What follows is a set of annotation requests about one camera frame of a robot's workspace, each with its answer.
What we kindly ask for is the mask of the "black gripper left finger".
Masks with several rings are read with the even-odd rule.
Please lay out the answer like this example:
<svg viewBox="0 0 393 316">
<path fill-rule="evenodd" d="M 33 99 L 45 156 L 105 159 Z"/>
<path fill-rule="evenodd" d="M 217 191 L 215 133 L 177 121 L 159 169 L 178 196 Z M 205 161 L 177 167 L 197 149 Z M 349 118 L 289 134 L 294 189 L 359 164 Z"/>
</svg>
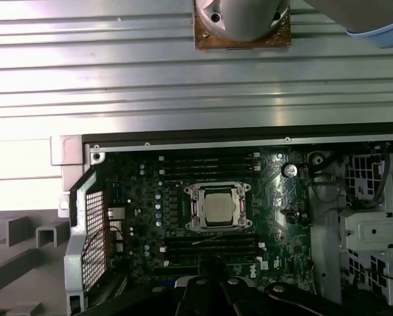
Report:
<svg viewBox="0 0 393 316">
<path fill-rule="evenodd" d="M 209 315 L 217 263 L 216 255 L 201 255 L 199 274 L 183 278 L 175 288 L 140 286 L 87 309 L 86 315 Z"/>
</svg>

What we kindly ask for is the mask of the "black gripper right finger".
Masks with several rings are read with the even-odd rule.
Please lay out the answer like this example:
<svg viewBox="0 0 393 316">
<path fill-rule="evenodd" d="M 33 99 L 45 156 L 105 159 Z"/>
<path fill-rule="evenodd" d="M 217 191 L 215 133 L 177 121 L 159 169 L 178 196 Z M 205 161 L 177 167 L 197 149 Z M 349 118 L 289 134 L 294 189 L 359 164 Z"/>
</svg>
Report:
<svg viewBox="0 0 393 316">
<path fill-rule="evenodd" d="M 215 281 L 236 315 L 347 315 L 341 305 L 285 282 L 260 291 L 242 278 L 232 277 L 221 255 L 215 256 Z"/>
</svg>

